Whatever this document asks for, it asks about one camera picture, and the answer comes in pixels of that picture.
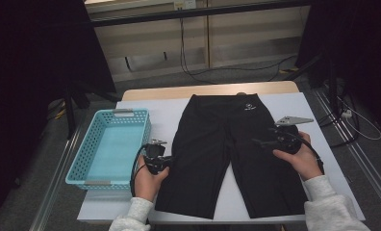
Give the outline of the black pants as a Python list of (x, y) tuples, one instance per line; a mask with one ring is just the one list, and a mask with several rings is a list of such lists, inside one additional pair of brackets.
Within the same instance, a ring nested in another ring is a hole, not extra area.
[(174, 163), (155, 209), (212, 219), (231, 168), (251, 218), (302, 215), (307, 195), (298, 174), (252, 141), (272, 141), (274, 127), (256, 94), (192, 96), (173, 139)]

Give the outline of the black stand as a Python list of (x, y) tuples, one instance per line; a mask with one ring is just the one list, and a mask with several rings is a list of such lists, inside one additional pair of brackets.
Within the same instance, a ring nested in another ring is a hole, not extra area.
[(65, 112), (68, 125), (67, 138), (69, 140), (71, 139), (72, 135), (75, 133), (77, 129), (73, 111), (73, 104), (76, 104), (76, 106), (80, 109), (87, 109), (90, 105), (90, 101), (87, 97), (88, 93), (93, 93), (110, 102), (116, 103), (119, 101), (119, 98), (117, 98), (116, 96), (113, 96), (83, 81), (68, 82), (65, 86), (63, 100), (65, 104)]
[[(321, 64), (323, 61), (323, 55), (318, 54), (315, 55), (309, 62), (301, 66), (298, 70), (292, 72), (289, 74), (285, 81), (293, 81), (296, 78), (300, 77), (304, 73), (309, 72), (310, 70), (314, 69), (317, 65)], [(330, 109), (330, 112), (326, 115), (326, 117), (330, 117), (331, 121), (330, 124), (333, 124), (334, 126), (338, 126), (339, 123), (342, 121), (342, 113), (343, 110), (339, 106), (339, 97), (338, 97), (338, 83), (337, 83), (337, 76), (336, 76), (336, 70), (333, 63), (327, 61), (329, 64), (329, 72), (328, 72), (328, 100), (329, 105), (328, 108)]]

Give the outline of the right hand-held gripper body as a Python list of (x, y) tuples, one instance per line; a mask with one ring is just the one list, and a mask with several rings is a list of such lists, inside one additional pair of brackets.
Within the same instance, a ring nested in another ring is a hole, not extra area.
[(271, 129), (273, 140), (269, 142), (269, 147), (295, 154), (302, 144), (302, 140), (298, 137), (297, 125), (310, 122), (313, 122), (311, 118), (289, 115), (277, 120), (275, 127)]

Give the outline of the beige wooden cabinet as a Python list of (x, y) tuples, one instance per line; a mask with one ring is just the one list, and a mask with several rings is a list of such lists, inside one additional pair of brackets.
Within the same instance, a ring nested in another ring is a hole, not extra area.
[[(175, 11), (174, 0), (85, 0), (91, 19)], [(196, 0), (196, 9), (266, 0)], [(98, 27), (116, 82), (295, 55), (308, 6)]]

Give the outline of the white wall socket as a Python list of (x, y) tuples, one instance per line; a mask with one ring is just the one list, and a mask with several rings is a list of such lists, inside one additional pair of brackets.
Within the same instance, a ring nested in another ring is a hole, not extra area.
[(174, 0), (173, 6), (175, 11), (192, 10), (196, 8), (196, 0)]

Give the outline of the person's left hand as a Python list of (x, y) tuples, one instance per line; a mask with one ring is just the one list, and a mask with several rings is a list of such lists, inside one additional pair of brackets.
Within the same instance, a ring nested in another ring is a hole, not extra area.
[(153, 175), (149, 172), (142, 155), (138, 158), (139, 169), (135, 174), (135, 197), (140, 197), (153, 202), (158, 191), (162, 185), (162, 182), (167, 178), (169, 174), (169, 168), (166, 167), (157, 175)]

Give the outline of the person's right hand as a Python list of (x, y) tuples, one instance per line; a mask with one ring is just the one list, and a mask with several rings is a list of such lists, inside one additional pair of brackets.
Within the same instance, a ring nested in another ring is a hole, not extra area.
[(272, 153), (277, 158), (290, 163), (303, 181), (322, 175), (315, 154), (305, 143), (301, 144), (300, 149), (295, 154), (278, 149), (274, 149)]

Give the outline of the light blue plastic basket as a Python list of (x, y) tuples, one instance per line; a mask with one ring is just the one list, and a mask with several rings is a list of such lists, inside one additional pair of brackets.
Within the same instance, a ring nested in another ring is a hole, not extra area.
[(147, 109), (97, 111), (65, 182), (82, 190), (130, 190), (132, 166), (150, 133)]

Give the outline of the aluminium floor rail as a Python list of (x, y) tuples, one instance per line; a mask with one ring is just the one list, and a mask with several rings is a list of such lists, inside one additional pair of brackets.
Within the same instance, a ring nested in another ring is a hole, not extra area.
[(50, 184), (40, 205), (38, 206), (38, 211), (33, 219), (33, 222), (29, 228), (29, 231), (44, 231), (52, 213), (53, 207), (55, 205), (58, 193), (60, 191), (61, 185), (64, 182), (66, 175), (66, 168), (70, 161), (71, 155), (77, 141), (80, 138), (81, 128), (78, 127), (67, 140), (63, 153), (57, 164), (56, 170), (51, 178)]
[(354, 157), (356, 163), (361, 168), (381, 200), (381, 175), (369, 159), (367, 153), (355, 140), (355, 133), (350, 131), (349, 124), (345, 119), (338, 118), (332, 113), (330, 100), (327, 98), (325, 93), (314, 90), (314, 95), (316, 96), (322, 109), (327, 113), (328, 117), (332, 119), (334, 128), (343, 139), (345, 146), (348, 148), (349, 152)]

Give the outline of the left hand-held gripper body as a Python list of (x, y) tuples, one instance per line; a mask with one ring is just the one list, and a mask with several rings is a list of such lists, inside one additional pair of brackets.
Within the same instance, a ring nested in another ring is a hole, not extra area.
[(148, 170), (157, 175), (163, 171), (166, 167), (164, 166), (165, 160), (165, 142), (156, 141), (149, 143), (145, 148), (144, 161)]

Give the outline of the black curtain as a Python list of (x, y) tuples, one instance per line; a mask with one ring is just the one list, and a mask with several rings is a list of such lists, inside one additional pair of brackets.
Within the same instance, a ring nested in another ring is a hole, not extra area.
[(381, 0), (316, 0), (295, 65), (321, 54), (381, 127)]
[(115, 90), (85, 0), (0, 0), (0, 208), (46, 124), (47, 106)]

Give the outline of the black metal bar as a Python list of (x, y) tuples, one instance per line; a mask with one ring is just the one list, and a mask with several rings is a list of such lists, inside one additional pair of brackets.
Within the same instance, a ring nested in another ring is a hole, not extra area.
[(208, 7), (193, 10), (170, 11), (165, 13), (146, 13), (140, 15), (105, 17), (100, 19), (92, 19), (90, 21), (90, 24), (93, 27), (105, 27), (207, 15), (219, 15), (227, 13), (245, 13), (266, 10), (278, 10), (293, 7), (311, 6), (315, 4), (316, 1), (317, 0), (270, 0), (260, 3)]

